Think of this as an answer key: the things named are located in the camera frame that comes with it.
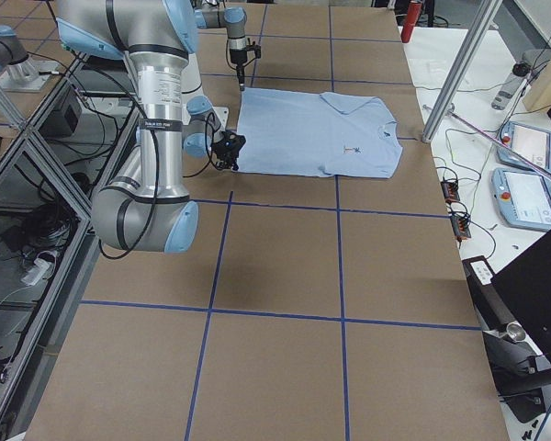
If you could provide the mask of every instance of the cardboard table surface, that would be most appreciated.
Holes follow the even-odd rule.
[[[395,176],[187,179],[192,248],[98,260],[26,439],[508,439],[392,13],[244,7],[248,86],[381,96]],[[234,128],[224,44],[199,65]]]

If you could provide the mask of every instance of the light blue t-shirt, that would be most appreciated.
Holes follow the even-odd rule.
[[[239,171],[391,177],[402,153],[396,125],[376,97],[248,88],[237,128],[247,139]]]

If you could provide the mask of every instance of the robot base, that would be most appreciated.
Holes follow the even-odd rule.
[[[37,62],[34,61],[35,67],[39,72],[50,72],[54,71],[59,67],[58,62]],[[47,81],[51,78],[51,75],[39,75],[39,78],[25,83],[17,83],[10,78],[8,72],[4,72],[0,75],[0,87],[2,87],[6,92],[40,92],[41,89],[47,84]]]

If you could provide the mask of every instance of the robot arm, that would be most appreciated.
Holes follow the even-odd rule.
[[[198,45],[192,6],[188,0],[61,0],[58,7],[64,44],[130,64],[146,114],[140,121],[140,147],[94,199],[96,233],[122,250],[186,251],[196,234],[198,209],[182,183],[183,141],[188,151],[208,155],[208,146],[219,149],[228,143],[225,152],[213,152],[224,168],[233,169],[244,143],[238,135],[238,142],[229,141],[231,133],[221,130],[205,97],[197,97],[203,107],[188,106],[191,124],[183,124],[182,72]],[[138,241],[150,213],[149,228]]]
[[[27,51],[9,26],[0,25],[0,72],[7,67],[16,83],[27,83],[39,77],[39,72]]]
[[[245,34],[247,15],[242,7],[227,7],[219,10],[218,3],[203,2],[195,11],[196,24],[200,29],[226,28],[229,56],[235,65],[240,90],[245,89],[245,66],[247,52],[253,52],[255,59],[261,58],[261,46],[251,43]]]

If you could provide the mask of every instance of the metal frame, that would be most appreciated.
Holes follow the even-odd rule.
[[[449,106],[451,106],[455,92],[463,81],[467,68],[469,64],[471,64],[501,4],[502,0],[483,0],[479,6],[478,13],[469,27],[466,38],[461,44],[461,48],[453,61],[453,66],[449,71],[449,75],[447,75],[447,78],[444,80],[441,92],[434,103],[433,111],[424,126],[424,131],[422,132],[423,142],[431,142],[433,140],[441,121]]]
[[[73,76],[73,71],[81,67],[85,58],[85,55],[78,57],[66,75]],[[0,388],[0,423],[6,411],[14,410],[19,415],[14,422],[14,428],[19,431],[27,429],[54,365],[54,357],[44,356],[36,344],[39,339],[41,342],[48,342],[47,345],[60,345],[63,342],[98,254],[96,237],[87,234],[90,227],[90,200],[38,131],[38,127],[45,121],[67,87],[67,80],[60,78],[28,119],[25,119],[0,88],[0,111],[10,126],[18,130],[18,135],[0,159],[0,186],[5,182],[7,173],[14,164],[25,154],[67,201],[79,220],[58,271],[53,276],[19,353],[10,366],[9,378]],[[139,113],[132,112],[127,118],[127,127],[118,140],[118,147],[107,159],[106,168],[96,185],[96,192],[112,176],[123,158],[133,129],[137,125]],[[1,309],[9,311],[18,311],[21,308],[29,311],[27,304],[13,303],[0,306]]]

